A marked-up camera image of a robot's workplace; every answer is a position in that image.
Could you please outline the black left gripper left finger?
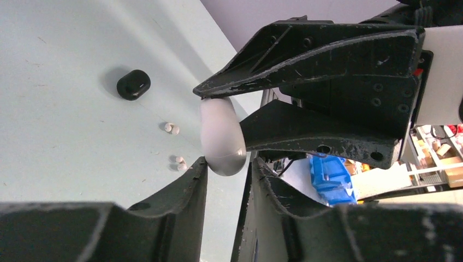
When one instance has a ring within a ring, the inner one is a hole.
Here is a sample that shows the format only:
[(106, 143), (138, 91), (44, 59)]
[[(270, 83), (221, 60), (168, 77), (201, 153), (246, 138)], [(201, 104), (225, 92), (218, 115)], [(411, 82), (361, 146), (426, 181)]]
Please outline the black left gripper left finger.
[(199, 261), (207, 170), (199, 157), (128, 209), (109, 202), (1, 203), (1, 261)]

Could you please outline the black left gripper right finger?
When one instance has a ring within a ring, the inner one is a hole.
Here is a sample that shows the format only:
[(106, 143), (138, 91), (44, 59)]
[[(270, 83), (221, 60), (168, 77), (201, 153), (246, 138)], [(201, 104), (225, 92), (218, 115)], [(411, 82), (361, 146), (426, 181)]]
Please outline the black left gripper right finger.
[(325, 206), (249, 165), (232, 261), (462, 261), (462, 206)]

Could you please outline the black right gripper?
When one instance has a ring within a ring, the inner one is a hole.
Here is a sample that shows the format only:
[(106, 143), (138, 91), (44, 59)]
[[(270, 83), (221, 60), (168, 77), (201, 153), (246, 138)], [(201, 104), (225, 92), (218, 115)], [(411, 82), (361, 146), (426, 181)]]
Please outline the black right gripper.
[(194, 88), (223, 98), (274, 87), (273, 100), (240, 122), (246, 149), (265, 160), (321, 153), (389, 169), (413, 117), (426, 69), (425, 29), (399, 24), (281, 21), (260, 30)]

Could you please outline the white earbud charging case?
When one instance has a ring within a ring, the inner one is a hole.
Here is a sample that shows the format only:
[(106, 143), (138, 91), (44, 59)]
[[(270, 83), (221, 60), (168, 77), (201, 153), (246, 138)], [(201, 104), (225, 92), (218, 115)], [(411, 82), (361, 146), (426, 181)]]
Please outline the white earbud charging case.
[(200, 120), (200, 142), (209, 168), (220, 176), (239, 173), (246, 163), (246, 146), (231, 100), (201, 100)]

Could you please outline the black earbud charging case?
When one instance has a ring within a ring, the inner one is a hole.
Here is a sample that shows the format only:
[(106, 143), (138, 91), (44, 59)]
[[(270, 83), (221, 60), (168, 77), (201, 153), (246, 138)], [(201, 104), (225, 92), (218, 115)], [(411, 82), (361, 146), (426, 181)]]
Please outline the black earbud charging case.
[(144, 71), (135, 69), (118, 80), (116, 89), (121, 98), (134, 101), (146, 93), (150, 86), (150, 77)]

